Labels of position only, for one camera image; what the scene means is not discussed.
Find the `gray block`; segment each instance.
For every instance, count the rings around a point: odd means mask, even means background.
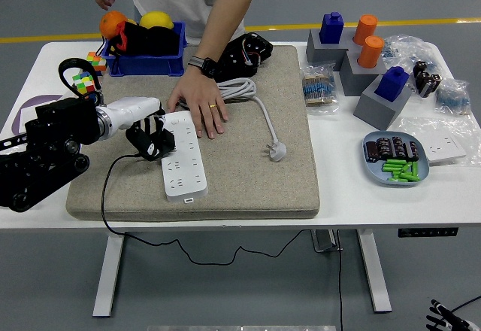
[[[374,68],[366,69],[358,64],[360,55],[360,50],[348,51],[344,55],[339,76],[340,82],[343,84],[345,96],[360,96],[374,79],[387,71],[381,56]]]
[[[354,115],[378,130],[387,130],[403,110],[412,92],[409,87],[404,87],[401,94],[393,102],[390,102],[375,93],[382,78],[382,75],[378,75],[362,92]]]
[[[320,62],[335,64],[334,71],[340,71],[343,63],[344,54],[348,50],[359,50],[361,48],[352,38],[354,37],[355,29],[344,28],[340,36],[339,44],[323,44],[319,38],[319,29],[311,29],[309,31],[309,38],[307,39],[306,57],[310,63]]]

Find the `blue plastic bin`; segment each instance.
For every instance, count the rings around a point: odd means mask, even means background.
[[[116,57],[108,53],[110,44],[107,42],[101,56],[107,62],[111,77],[123,77],[124,75],[168,75],[179,77],[183,75],[183,48],[187,46],[186,24],[174,22],[174,31],[180,36],[179,53],[170,56],[148,55],[121,55],[119,61],[114,63]]]

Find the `power strip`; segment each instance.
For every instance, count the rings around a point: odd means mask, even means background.
[[[166,114],[164,128],[175,137],[174,150],[162,158],[167,200],[194,202],[194,199],[207,195],[208,188],[190,111]]]

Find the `yellow floor line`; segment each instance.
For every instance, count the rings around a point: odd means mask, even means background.
[[[439,25],[439,24],[460,24],[460,23],[481,23],[481,17],[448,18],[448,19],[420,19],[420,20],[391,20],[379,21],[378,26],[413,26],[413,25]],[[344,23],[345,27],[353,28],[358,23]],[[272,32],[278,30],[305,30],[320,28],[321,23],[308,24],[286,24],[286,25],[263,25],[246,26],[248,32]],[[40,35],[21,36],[13,38],[0,38],[0,44],[28,43],[33,41],[79,41],[79,40],[101,40],[100,33],[91,34],[67,34],[67,35]]]

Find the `black cable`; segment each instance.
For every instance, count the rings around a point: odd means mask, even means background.
[[[95,52],[95,55],[96,56],[100,56],[102,54],[102,51],[104,49],[104,46],[106,46],[106,43],[107,42],[107,39],[102,35],[102,45],[100,46],[100,48],[97,49],[97,51]]]
[[[340,331],[344,330],[343,325],[343,293],[340,287],[340,275],[343,269],[343,257],[342,257],[342,249],[340,247],[340,238],[339,238],[339,229],[336,231],[336,238],[337,238],[337,252],[339,253],[339,275],[338,275],[338,291],[339,291],[339,318],[340,318]]]
[[[194,263],[195,265],[199,265],[199,266],[229,266],[231,265],[232,263],[234,263],[235,261],[235,257],[237,256],[237,253],[239,251],[244,251],[244,252],[247,252],[247,253],[250,253],[250,254],[261,254],[263,256],[267,256],[267,257],[270,257],[270,258],[278,258],[278,256],[281,255],[282,252],[284,252],[284,250],[291,244],[293,243],[293,241],[304,231],[307,231],[308,229],[302,229],[300,230],[299,232],[297,232],[297,234],[291,238],[291,240],[289,242],[286,243],[286,245],[284,245],[284,247],[279,251],[278,254],[275,254],[275,255],[272,255],[272,254],[267,254],[265,252],[261,252],[261,251],[252,251],[252,250],[248,250],[242,246],[239,246],[237,248],[237,250],[235,250],[234,252],[234,256],[232,257],[232,260],[230,260],[229,262],[227,263],[201,263],[201,262],[197,262],[197,261],[194,261],[190,254],[186,251],[186,249],[182,246],[182,244],[180,243],[179,239],[176,238],[172,241],[169,241],[169,242],[161,242],[161,243],[152,243],[152,242],[149,242],[149,241],[146,241],[140,237],[137,237],[136,235],[131,235],[129,233],[126,233],[126,232],[118,232],[116,231],[115,229],[112,229],[112,227],[110,227],[110,225],[108,224],[107,222],[107,219],[105,218],[105,190],[107,189],[107,183],[108,183],[108,179],[110,177],[110,173],[112,172],[112,169],[113,167],[115,166],[115,164],[123,159],[123,158],[138,158],[140,157],[141,155],[140,154],[129,154],[129,155],[124,155],[124,156],[120,156],[118,157],[117,159],[115,159],[112,164],[110,165],[110,168],[108,169],[108,173],[107,173],[107,177],[105,178],[105,182],[104,182],[104,187],[102,189],[102,197],[101,197],[101,215],[102,215],[102,220],[104,221],[104,224],[105,226],[107,227],[107,229],[109,231],[111,231],[113,234],[115,235],[122,235],[122,236],[125,236],[125,237],[129,237],[129,238],[133,238],[139,242],[142,242],[144,244],[147,244],[149,246],[153,246],[153,247],[158,247],[158,246],[167,246],[167,245],[170,245],[170,244],[173,244],[173,243],[177,243],[180,247],[180,249],[182,250],[182,252],[184,252],[185,255],[187,255],[187,257],[189,258],[189,261],[191,263]]]
[[[479,295],[478,297],[474,297],[473,299],[470,299],[469,301],[463,303],[462,305],[459,305],[458,307],[454,307],[454,309],[451,310],[451,312],[454,313],[455,311],[459,310],[461,307],[465,307],[466,305],[469,305],[470,303],[477,301],[478,299],[481,299],[481,295]]]

